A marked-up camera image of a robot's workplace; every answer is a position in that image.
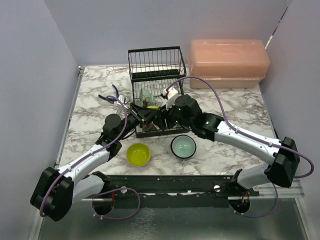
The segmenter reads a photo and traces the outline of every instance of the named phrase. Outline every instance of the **marble countertop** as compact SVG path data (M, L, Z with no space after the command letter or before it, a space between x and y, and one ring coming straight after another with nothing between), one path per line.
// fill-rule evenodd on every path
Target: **marble countertop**
M128 66L90 66L84 70L72 119L61 155L60 166L72 162L88 151L96 142L107 115L115 113L111 104L98 98L115 95L114 84L121 94L132 98L132 85ZM211 89L192 89L189 81L183 85L184 94L195 98L204 112L222 115ZM271 124L259 87L252 89L217 89L228 119L249 131L273 138ZM229 175L238 169L262 163L257 157L231 145L212 142L187 133L196 142L196 153L191 159L181 160L170 150L176 135L136 138L121 141L118 155L95 171L117 175ZM150 161L140 167L126 159L126 150L133 143L145 143L151 151Z

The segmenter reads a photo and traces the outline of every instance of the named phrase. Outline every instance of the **gray wall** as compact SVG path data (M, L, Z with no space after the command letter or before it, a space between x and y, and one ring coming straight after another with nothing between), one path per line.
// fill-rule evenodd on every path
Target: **gray wall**
M127 64L128 49L181 46L193 39L261 39L286 0L45 0L80 65Z
M320 237L320 1L294 0L267 48L271 65L260 87L280 138L295 139L314 173L301 180ZM310 167L304 159L298 172Z
M52 166L78 67L43 0L0 1L0 239L27 239L29 203Z

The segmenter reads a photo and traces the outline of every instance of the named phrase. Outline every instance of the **plastic storage box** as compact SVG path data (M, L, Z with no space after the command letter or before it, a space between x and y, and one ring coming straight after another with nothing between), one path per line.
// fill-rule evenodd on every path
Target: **plastic storage box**
M188 53L192 76L208 80L214 88L254 88L270 65L265 46L254 39L193 40ZM197 79L191 88L208 88Z

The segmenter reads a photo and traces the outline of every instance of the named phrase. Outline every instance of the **small cup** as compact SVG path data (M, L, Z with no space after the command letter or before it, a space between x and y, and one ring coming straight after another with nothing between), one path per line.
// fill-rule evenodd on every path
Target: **small cup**
M126 159L131 165L141 167L149 161L150 149L144 143L134 143L126 150Z
M179 135L171 141L170 148L176 157L180 159L189 159L195 154L197 145L192 137L188 135Z

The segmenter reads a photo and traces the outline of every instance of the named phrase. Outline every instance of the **dish rack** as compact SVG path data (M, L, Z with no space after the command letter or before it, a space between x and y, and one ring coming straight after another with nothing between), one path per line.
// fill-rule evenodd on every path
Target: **dish rack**
M162 90L187 74L179 46L131 49L128 50L128 61L132 99L133 103L139 106L141 105L141 89L152 94L155 105L160 106L163 102ZM180 96L184 95L183 82L180 81L173 87ZM147 138L186 132L179 125L165 131L154 126L152 129L137 127L135 135L137 138Z

